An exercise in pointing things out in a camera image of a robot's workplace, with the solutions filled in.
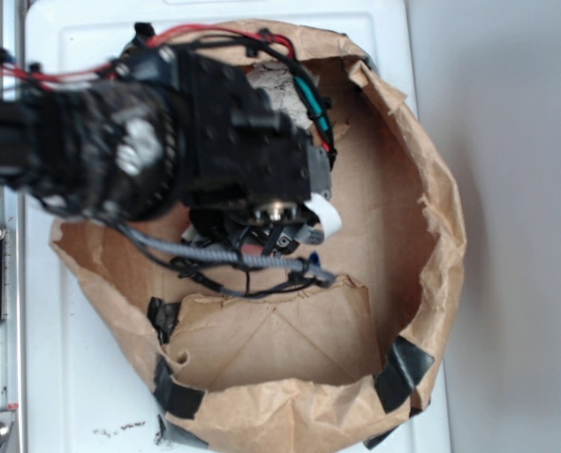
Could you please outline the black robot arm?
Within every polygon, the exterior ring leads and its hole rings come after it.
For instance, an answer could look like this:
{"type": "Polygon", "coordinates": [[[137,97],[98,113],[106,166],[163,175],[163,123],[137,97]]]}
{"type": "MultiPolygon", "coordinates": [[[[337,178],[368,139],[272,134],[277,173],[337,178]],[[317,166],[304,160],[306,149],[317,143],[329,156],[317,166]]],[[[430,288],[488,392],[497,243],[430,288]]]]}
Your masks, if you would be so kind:
{"type": "Polygon", "coordinates": [[[0,98],[0,185],[60,217],[122,224],[182,204],[202,235],[272,228],[286,253],[322,243],[341,226],[332,128],[303,66],[281,62],[319,143],[237,66],[197,43],[163,45],[80,88],[42,88],[31,74],[18,100],[0,98]]]}

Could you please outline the white gripper finger pad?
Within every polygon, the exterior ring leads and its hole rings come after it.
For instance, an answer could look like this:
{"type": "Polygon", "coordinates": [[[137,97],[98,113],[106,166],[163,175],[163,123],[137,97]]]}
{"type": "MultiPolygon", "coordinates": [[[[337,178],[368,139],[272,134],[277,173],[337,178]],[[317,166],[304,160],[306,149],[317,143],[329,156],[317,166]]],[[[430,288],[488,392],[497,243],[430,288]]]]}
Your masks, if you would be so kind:
{"type": "Polygon", "coordinates": [[[332,203],[319,193],[313,193],[307,208],[317,217],[325,235],[334,235],[342,228],[342,220],[332,203]]]}

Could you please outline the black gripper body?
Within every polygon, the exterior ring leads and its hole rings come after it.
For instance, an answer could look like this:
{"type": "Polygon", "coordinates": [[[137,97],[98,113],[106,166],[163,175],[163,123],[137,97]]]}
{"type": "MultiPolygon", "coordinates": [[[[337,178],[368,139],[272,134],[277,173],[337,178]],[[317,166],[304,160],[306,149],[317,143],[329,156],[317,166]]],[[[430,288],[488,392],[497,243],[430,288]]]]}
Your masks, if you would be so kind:
{"type": "Polygon", "coordinates": [[[239,250],[319,245],[325,235],[307,208],[330,201],[332,151],[273,109],[237,66],[174,46],[174,194],[189,210],[185,242],[239,250]]]}

